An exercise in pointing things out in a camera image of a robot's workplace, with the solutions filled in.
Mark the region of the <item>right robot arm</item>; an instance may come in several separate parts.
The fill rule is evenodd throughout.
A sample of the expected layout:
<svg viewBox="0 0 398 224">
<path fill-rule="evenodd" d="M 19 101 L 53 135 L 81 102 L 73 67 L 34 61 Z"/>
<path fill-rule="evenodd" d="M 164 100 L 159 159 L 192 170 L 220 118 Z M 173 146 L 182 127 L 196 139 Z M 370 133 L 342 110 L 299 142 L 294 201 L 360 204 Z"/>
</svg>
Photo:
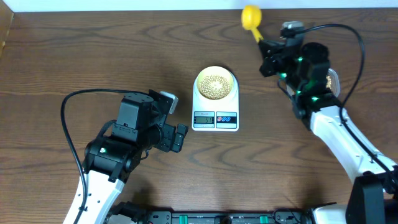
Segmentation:
<svg viewBox="0 0 398 224">
<path fill-rule="evenodd" d="M 397 223 L 397 163 L 373 146 L 327 87 L 328 48 L 297 38 L 260 40 L 258 46 L 262 75 L 286 83 L 296 118 L 329 147 L 353 183 L 347 205 L 320 205 L 294 222 Z"/>
</svg>

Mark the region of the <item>yellow plastic measuring scoop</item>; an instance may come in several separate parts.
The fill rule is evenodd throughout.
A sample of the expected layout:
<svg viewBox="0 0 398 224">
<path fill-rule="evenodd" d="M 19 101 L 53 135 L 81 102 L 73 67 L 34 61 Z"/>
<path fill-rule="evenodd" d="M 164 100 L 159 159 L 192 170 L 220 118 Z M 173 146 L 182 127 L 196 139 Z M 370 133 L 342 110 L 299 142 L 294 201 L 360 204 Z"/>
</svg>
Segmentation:
<svg viewBox="0 0 398 224">
<path fill-rule="evenodd" d="M 262 12 L 255 5 L 247 5 L 244 7 L 241 14 L 242 27 L 245 30 L 251 31 L 254 39 L 257 43 L 263 40 L 263 36 L 258 30 L 258 27 L 262 21 Z"/>
</svg>

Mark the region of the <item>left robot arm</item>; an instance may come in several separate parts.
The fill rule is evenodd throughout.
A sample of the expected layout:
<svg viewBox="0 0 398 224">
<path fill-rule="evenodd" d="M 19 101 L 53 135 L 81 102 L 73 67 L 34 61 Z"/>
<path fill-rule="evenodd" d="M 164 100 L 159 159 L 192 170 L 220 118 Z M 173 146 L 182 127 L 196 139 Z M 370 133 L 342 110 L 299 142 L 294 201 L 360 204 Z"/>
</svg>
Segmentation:
<svg viewBox="0 0 398 224">
<path fill-rule="evenodd" d="M 166 124 L 178 98 L 165 91 L 148 93 L 123 90 L 117 119 L 105 123 L 80 160 L 66 126 L 65 137 L 80 174 L 78 188 L 65 223 L 148 223 L 145 210 L 114 202 L 130 173 L 154 147 L 178 153 L 188 126 Z"/>
</svg>

